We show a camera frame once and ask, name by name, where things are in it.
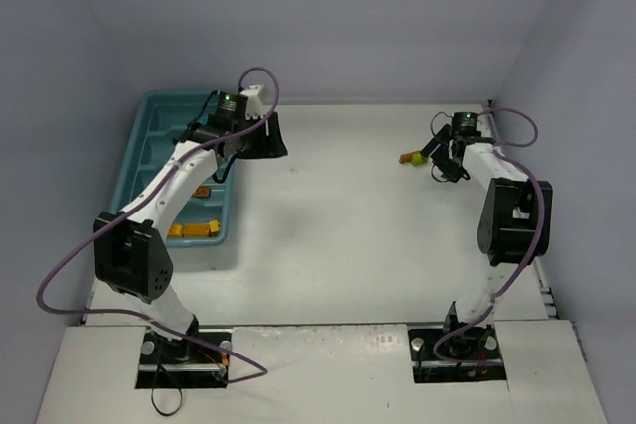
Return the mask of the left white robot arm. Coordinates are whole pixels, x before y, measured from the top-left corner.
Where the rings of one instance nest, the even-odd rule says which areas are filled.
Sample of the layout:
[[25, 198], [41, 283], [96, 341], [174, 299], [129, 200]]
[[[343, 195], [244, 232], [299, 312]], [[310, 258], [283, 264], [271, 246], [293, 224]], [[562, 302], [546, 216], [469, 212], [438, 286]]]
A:
[[168, 340], [195, 337], [196, 315], [171, 285], [170, 226], [195, 190], [233, 159], [287, 155], [278, 115], [265, 106], [262, 84], [235, 93], [217, 91], [206, 121], [194, 119], [149, 185], [118, 213], [102, 213], [93, 226], [96, 278], [135, 302], [134, 315]]

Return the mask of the thin brown lego plate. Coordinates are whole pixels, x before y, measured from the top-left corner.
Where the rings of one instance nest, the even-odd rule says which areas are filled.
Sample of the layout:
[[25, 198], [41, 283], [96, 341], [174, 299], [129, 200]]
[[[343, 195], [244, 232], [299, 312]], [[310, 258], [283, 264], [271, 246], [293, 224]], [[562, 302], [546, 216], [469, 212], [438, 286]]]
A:
[[411, 163], [412, 160], [418, 155], [418, 152], [406, 153], [402, 154], [399, 157], [399, 162], [401, 164]]

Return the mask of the small green lego brick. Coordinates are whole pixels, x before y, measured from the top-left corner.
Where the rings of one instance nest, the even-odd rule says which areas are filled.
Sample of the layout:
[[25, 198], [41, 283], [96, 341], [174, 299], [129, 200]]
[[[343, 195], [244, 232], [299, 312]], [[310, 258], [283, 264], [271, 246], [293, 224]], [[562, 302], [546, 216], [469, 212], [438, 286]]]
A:
[[410, 158], [410, 164], [414, 167], [421, 167], [428, 163], [428, 158], [420, 153], [414, 153]]

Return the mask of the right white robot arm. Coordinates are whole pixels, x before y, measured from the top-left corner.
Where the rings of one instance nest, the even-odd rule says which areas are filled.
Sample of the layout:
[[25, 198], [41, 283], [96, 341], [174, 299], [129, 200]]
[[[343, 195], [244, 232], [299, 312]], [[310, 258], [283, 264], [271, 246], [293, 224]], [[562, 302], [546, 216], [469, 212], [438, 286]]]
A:
[[476, 230], [485, 269], [477, 290], [467, 301], [452, 303], [442, 337], [434, 352], [483, 342], [502, 297], [532, 262], [547, 252], [550, 241], [553, 188], [538, 180], [521, 163], [508, 158], [502, 144], [479, 129], [481, 113], [458, 112], [432, 130], [421, 150], [431, 163], [431, 176], [441, 184], [476, 181], [484, 188], [484, 203]]

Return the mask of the yellow striped lego piece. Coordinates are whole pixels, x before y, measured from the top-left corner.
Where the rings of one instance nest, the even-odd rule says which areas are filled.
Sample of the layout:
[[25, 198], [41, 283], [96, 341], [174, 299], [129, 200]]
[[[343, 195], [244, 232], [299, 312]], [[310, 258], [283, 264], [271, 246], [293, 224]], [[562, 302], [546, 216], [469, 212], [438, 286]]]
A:
[[168, 238], [182, 238], [184, 236], [184, 226], [179, 223], [173, 223], [167, 232]]

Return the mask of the long yellow lego brick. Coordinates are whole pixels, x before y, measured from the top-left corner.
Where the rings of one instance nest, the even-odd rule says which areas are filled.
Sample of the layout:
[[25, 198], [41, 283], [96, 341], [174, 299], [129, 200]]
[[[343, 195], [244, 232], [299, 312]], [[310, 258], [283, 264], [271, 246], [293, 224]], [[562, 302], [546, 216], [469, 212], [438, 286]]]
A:
[[189, 223], [183, 227], [184, 238], [206, 238], [211, 234], [211, 228], [207, 223]]

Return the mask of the orange brown lego brick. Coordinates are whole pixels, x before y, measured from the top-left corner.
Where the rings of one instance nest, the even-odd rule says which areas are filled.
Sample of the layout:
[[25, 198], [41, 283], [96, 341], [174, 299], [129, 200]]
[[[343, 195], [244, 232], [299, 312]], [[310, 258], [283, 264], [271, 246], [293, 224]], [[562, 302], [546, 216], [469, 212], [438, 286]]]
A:
[[211, 194], [211, 189], [208, 186], [199, 187], [194, 193], [194, 198], [208, 198]]

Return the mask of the teal plastic compartment tray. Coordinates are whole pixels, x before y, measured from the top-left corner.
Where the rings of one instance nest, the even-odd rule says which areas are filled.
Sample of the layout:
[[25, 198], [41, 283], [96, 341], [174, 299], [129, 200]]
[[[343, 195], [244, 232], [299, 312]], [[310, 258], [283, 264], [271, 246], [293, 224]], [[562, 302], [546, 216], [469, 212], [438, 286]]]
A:
[[[204, 90], [155, 90], [142, 97], [121, 163], [109, 210], [118, 212], [149, 185], [170, 158], [173, 139], [201, 110], [208, 93]], [[220, 232], [208, 238], [170, 238], [170, 248], [221, 245], [230, 232], [235, 170], [222, 184], [208, 178], [203, 182], [211, 191], [205, 198], [191, 198], [176, 218], [181, 225], [216, 220]]]

